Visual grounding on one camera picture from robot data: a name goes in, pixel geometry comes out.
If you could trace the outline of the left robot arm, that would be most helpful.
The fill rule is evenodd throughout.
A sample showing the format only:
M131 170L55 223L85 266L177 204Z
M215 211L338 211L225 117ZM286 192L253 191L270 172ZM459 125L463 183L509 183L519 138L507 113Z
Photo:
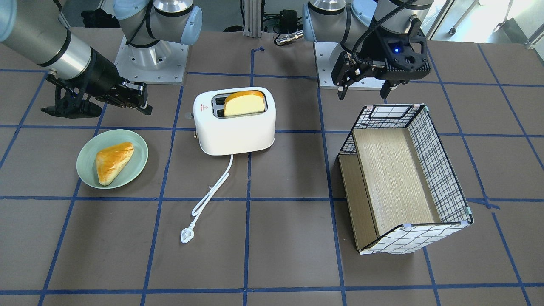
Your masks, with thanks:
M338 43L332 83L343 100L364 78L383 81L382 99L391 90L420 80L431 71L422 23L431 0L309 0L303 8L307 41Z

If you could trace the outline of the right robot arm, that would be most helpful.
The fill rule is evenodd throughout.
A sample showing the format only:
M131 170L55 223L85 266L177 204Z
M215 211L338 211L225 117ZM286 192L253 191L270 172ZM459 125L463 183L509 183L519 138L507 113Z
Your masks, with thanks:
M56 87L55 104L42 111L69 119L98 117L102 109L93 97L149 116L147 85L122 77L113 62L60 22L61 12L57 0L1 2L1 43L46 68L47 81ZM116 0L114 14L132 60L143 70L170 62L169 43L194 45L203 20L192 0Z

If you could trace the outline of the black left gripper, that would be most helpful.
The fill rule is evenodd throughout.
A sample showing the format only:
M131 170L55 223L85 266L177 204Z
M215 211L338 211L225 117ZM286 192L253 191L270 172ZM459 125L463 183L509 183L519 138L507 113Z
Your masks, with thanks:
M360 63L342 51L332 69L331 78L338 86L340 101L345 99L347 86L366 77L385 81L380 89L380 97L385 100L399 85L422 79L431 71L427 39L418 26L406 34L394 34L378 27L365 38L356 54Z

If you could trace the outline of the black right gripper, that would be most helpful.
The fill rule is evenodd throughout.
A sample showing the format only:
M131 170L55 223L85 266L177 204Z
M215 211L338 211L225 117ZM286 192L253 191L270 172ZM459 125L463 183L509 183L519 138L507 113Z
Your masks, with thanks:
M46 112L101 112L102 108L90 101L94 97L145 116L152 113L152 106L147 104L147 85L121 77L116 66L94 49L88 67L79 76L62 79L49 73L46 80L56 87L55 104L46 107Z

